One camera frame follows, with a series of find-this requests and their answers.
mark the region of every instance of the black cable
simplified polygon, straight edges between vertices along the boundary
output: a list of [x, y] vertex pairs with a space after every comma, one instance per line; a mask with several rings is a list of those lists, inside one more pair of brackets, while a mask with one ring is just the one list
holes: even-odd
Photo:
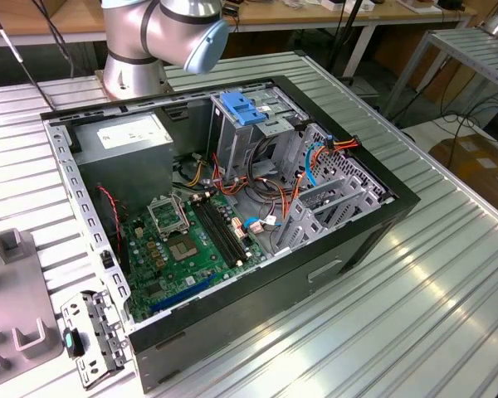
[[50, 99], [46, 96], [46, 94], [44, 93], [44, 91], [42, 91], [41, 86], [35, 81], [35, 79], [33, 79], [32, 74], [29, 72], [29, 70], [24, 65], [24, 60], [22, 59], [21, 55], [17, 51], [17, 48], [9, 40], [9, 37], [7, 36], [7, 33], [4, 30], [3, 25], [2, 25], [1, 22], [0, 22], [0, 34], [2, 35], [2, 37], [4, 38], [4, 40], [6, 41], [7, 45], [9, 46], [9, 49], [11, 50], [11, 52], [13, 53], [13, 55], [15, 56], [15, 59], [17, 60], [17, 62], [20, 64], [20, 66], [24, 70], [24, 73], [26, 74], [27, 78], [30, 80], [30, 82], [32, 83], [32, 85], [35, 86], [35, 88], [37, 89], [37, 91], [39, 92], [39, 94], [44, 99], [44, 102], [46, 102], [46, 104], [50, 107], [50, 109], [55, 112], [56, 111], [56, 107], [53, 105], [53, 103], [50, 101]]
[[238, 33], [240, 31], [240, 16], [239, 15], [236, 15], [236, 16], [231, 15], [231, 17], [232, 17], [232, 20], [234, 21], [234, 23], [236, 24], [232, 33]]
[[339, 40], [336, 46], [332, 49], [332, 52], [330, 53], [330, 60], [326, 66], [326, 70], [331, 71], [332, 68], [334, 67], [334, 64], [336, 60], [338, 59], [338, 55], [341, 52], [341, 48], [343, 47], [343, 44], [345, 43], [345, 40], [347, 39], [347, 36], [349, 35], [350, 31], [352, 30], [352, 24], [354, 23], [356, 16], [358, 15], [359, 8], [362, 5], [363, 0], [356, 0], [354, 3], [354, 6], [352, 8], [352, 11], [349, 14], [349, 19], [347, 20], [347, 23], [345, 24], [344, 32], [342, 35], [339, 35]]
[[443, 114], [445, 114], [445, 111], [448, 110], [448, 108], [450, 108], [450, 105], [452, 105], [454, 103], [454, 101], [461, 95], [461, 93], [466, 89], [466, 87], [468, 87], [468, 85], [471, 83], [471, 81], [474, 79], [474, 76], [476, 76], [476, 72], [474, 72], [471, 76], [471, 78], [465, 83], [465, 85], [463, 85], [459, 91], [457, 92], [457, 94], [454, 96], [454, 98], [452, 98], [450, 100], [450, 102], [448, 103], [448, 105], [446, 106], [446, 108], [443, 108], [442, 107], [442, 101], [444, 99], [444, 93], [442, 95], [442, 98], [441, 98], [441, 116]]
[[444, 113], [444, 111], [445, 111], [446, 109], [448, 109], [448, 106], [450, 106], [450, 105], [452, 104], [452, 102], [454, 102], [454, 99], [455, 99], [455, 98], [457, 98], [457, 95], [459, 95], [459, 94], [462, 92], [462, 90], [460, 90], [460, 91], [457, 93], [456, 97], [452, 98], [452, 101], [450, 101], [450, 102], [448, 103], [448, 106], [447, 106], [445, 109], [442, 107], [442, 103], [443, 103], [443, 102], [445, 102], [445, 95], [447, 94], [448, 87], [450, 87], [450, 84], [451, 84], [451, 83], [452, 83], [452, 81], [454, 80], [454, 77], [456, 77], [456, 73], [457, 73], [460, 69], [461, 69], [461, 64], [459, 64], [459, 65], [457, 66], [457, 68], [455, 68], [455, 69], [454, 69], [454, 72], [452, 73], [452, 76], [450, 76], [450, 80], [448, 81], [447, 85], [445, 86], [445, 89], [442, 91], [442, 95], [441, 95], [441, 103], [439, 104], [439, 108], [440, 108], [441, 114], [443, 114], [443, 113]]
[[498, 92], [497, 93], [494, 93], [493, 95], [489, 95], [488, 97], [485, 97], [483, 100], [481, 100], [480, 102], [478, 102], [477, 104], [475, 104], [471, 110], [469, 110], [467, 113], [466, 113], [466, 116], [465, 118], [459, 123], [459, 127], [457, 128], [457, 131], [456, 131], [456, 135], [454, 136], [454, 140], [452, 141], [452, 147], [450, 149], [450, 157], [448, 158], [448, 162], [447, 162], [447, 169], [450, 170], [450, 166], [452, 165], [452, 159], [454, 158], [454, 151], [456, 149], [456, 141], [457, 141], [457, 137], [459, 135], [459, 132], [461, 131], [461, 127], [463, 126], [463, 123], [465, 121], [465, 119], [468, 119], [472, 112], [474, 111], [474, 109], [476, 109], [478, 106], [480, 106], [481, 104], [484, 104], [485, 102], [489, 101], [490, 99], [496, 97], [498, 95]]
[[48, 29], [50, 30], [54, 42], [57, 44], [57, 48], [59, 48], [59, 52], [70, 66], [70, 78], [73, 79], [75, 77], [76, 66], [74, 65], [74, 61], [72, 59], [70, 52], [66, 48], [65, 39], [63, 38], [62, 34], [59, 32], [59, 29], [57, 29], [57, 27], [51, 21], [46, 6], [44, 5], [44, 2], [42, 2], [42, 0], [38, 0], [38, 2], [36, 0], [32, 0], [32, 3], [42, 14], [44, 19], [46, 19], [46, 24], [48, 25]]
[[[432, 123], [435, 124], [438, 128], [440, 128], [442, 131], [444, 131], [445, 133], [447, 134], [450, 134], [451, 136], [456, 136], [455, 133], [453, 133], [452, 131], [450, 130], [447, 130], [445, 129], [444, 127], [442, 127], [438, 122], [436, 122], [435, 120], [432, 120]], [[482, 135], [480, 134], [480, 136], [482, 136], [484, 139], [486, 139], [487, 141], [491, 141], [492, 143], [497, 143], [498, 141], [495, 140], [495, 139], [490, 139], [490, 138], [487, 138], [485, 135]]]
[[[343, 6], [341, 7], [341, 13], [339, 15], [339, 21], [338, 21], [338, 27], [335, 31], [335, 34], [334, 34], [334, 39], [332, 39], [332, 48], [334, 48], [335, 44], [336, 44], [336, 39], [338, 38], [338, 35], [339, 35], [339, 29], [341, 28], [341, 22], [343, 21], [343, 14], [344, 14], [344, 11], [345, 11], [345, 3], [343, 2]], [[330, 63], [330, 56], [332, 54], [329, 53], [329, 59], [327, 60], [327, 62]]]
[[441, 73], [441, 70], [444, 69], [444, 66], [448, 63], [449, 59], [446, 60], [440, 67], [439, 69], [437, 69], [437, 71], [435, 72], [435, 75], [433, 75], [433, 77], [430, 79], [430, 81], [428, 81], [428, 83], [421, 88], [420, 91], [418, 91], [414, 96], [413, 98], [411, 98], [411, 100], [402, 108], [400, 109], [395, 115], [393, 116], [389, 116], [388, 117], [388, 120], [389, 121], [394, 121], [402, 112], [407, 112], [409, 107], [412, 106], [412, 104], [417, 100], [418, 97], [420, 97], [422, 95], [422, 93], [430, 86], [431, 83], [433, 83], [433, 81], [439, 76], [439, 74]]

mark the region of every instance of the ram slot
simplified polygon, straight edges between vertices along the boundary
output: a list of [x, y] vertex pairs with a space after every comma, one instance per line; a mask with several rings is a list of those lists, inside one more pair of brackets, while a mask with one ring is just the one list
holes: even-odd
[[194, 203], [192, 208], [229, 268], [234, 268], [238, 261], [247, 259], [247, 255], [236, 237], [233, 236], [217, 209], [210, 202]]

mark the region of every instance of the motherboard chip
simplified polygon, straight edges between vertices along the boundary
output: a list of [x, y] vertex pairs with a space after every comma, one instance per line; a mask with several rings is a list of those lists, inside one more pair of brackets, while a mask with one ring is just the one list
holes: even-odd
[[160, 286], [159, 282], [155, 282], [154, 284], [146, 286], [146, 291], [148, 292], [149, 296], [154, 296], [158, 293], [161, 293], [163, 291], [163, 288]]
[[182, 261], [199, 253], [198, 247], [188, 235], [170, 239], [168, 247], [176, 261]]

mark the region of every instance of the aluminum table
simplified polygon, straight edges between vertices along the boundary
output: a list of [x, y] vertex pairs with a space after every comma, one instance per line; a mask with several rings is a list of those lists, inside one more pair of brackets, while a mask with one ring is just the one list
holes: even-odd
[[441, 54], [425, 74], [417, 91], [420, 91], [433, 78], [439, 67], [449, 56], [472, 68], [484, 78], [475, 90], [476, 95], [471, 96], [471, 98], [475, 99], [475, 103], [481, 98], [480, 93], [485, 88], [487, 81], [498, 85], [498, 38], [489, 35], [479, 27], [426, 32], [398, 78], [397, 84], [394, 86], [383, 109], [384, 116], [387, 117], [393, 110], [402, 90], [430, 46], [437, 47], [441, 50]]
[[[310, 58], [220, 62], [205, 76], [168, 68], [176, 90], [284, 74], [421, 201], [368, 258], [294, 308], [148, 396], [490, 396], [498, 391], [498, 212]], [[43, 84], [60, 108], [107, 99], [95, 77]], [[60, 306], [99, 289], [29, 85], [0, 88], [0, 230], [30, 230]], [[0, 386], [4, 396], [141, 396], [133, 364], [93, 391], [60, 357]]]

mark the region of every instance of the metal bracket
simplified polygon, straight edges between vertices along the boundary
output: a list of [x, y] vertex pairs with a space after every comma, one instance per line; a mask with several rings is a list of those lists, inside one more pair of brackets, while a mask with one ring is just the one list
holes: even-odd
[[76, 367], [86, 390], [124, 368], [130, 346], [107, 290], [77, 294], [61, 311], [66, 326], [81, 337], [85, 353], [76, 358]]

